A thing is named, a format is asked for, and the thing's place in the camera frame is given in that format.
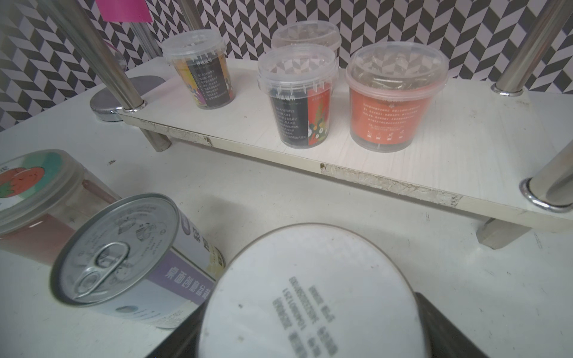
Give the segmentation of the tomato-lid seed jar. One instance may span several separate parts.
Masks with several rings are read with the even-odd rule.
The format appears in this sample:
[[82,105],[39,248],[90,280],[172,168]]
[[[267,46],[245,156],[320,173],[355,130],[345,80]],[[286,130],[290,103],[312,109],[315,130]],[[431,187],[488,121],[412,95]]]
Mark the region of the tomato-lid seed jar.
[[67,152],[1,164],[1,249],[52,266],[71,236],[121,198]]

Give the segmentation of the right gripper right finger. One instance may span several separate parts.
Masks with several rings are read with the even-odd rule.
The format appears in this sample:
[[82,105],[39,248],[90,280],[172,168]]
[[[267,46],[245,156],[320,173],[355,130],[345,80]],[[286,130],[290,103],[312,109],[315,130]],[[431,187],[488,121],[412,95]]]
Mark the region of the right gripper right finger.
[[431,347],[431,357],[487,358],[465,334],[422,293],[415,293],[419,314]]

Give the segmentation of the small black-red seed cup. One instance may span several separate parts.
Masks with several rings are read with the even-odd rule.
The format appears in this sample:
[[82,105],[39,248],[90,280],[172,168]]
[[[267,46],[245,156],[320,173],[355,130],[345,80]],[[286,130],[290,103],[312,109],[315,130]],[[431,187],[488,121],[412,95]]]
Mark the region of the small black-red seed cup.
[[309,149],[325,141],[338,73],[337,55],[326,46],[289,45],[259,57],[258,85],[286,146]]

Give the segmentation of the silver pull-tab tin can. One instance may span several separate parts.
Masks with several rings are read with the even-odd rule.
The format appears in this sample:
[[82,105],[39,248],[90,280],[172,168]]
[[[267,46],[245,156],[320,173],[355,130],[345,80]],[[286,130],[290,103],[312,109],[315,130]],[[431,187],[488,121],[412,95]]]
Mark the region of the silver pull-tab tin can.
[[176,329],[210,297],[226,260],[171,198],[133,195],[78,229],[52,266],[61,304]]

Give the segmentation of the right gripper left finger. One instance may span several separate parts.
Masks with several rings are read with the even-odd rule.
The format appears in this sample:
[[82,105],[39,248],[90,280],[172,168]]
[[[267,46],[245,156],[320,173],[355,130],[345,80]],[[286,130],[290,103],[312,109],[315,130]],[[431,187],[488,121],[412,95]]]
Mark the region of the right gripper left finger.
[[207,304],[202,304],[179,325],[147,358],[197,357],[198,337]]

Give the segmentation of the small yellow-label seed cup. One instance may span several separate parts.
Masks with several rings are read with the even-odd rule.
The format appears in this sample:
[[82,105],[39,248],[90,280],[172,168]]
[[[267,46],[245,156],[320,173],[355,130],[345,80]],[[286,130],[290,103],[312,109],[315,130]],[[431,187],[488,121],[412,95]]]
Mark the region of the small yellow-label seed cup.
[[201,29],[177,34],[164,40],[161,49],[198,107],[216,109],[234,100],[226,44],[219,31]]

